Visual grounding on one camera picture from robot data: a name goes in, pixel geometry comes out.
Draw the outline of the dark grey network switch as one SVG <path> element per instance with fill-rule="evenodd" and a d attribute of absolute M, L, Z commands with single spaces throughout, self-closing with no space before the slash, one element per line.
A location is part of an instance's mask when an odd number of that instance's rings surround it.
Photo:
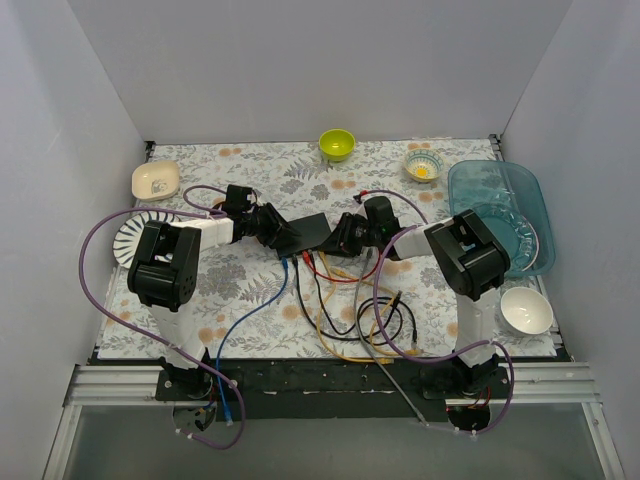
<path fill-rule="evenodd" d="M 327 217 L 318 213 L 293 220 L 276 243 L 279 259 L 301 255 L 320 246 L 331 234 Z"/>

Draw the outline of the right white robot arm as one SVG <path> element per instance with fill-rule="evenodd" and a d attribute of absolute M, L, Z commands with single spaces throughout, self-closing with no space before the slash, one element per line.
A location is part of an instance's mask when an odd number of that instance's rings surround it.
<path fill-rule="evenodd" d="M 345 213 L 318 250 L 356 257 L 366 247 L 385 260 L 432 255 L 457 301 L 458 333 L 452 354 L 463 366 L 452 373 L 454 389 L 475 397 L 489 384 L 484 366 L 496 360 L 492 343 L 499 288 L 510 270 L 510 257 L 491 230 L 471 209 L 451 218 L 403 228 L 384 196 L 364 202 L 356 214 Z"/>

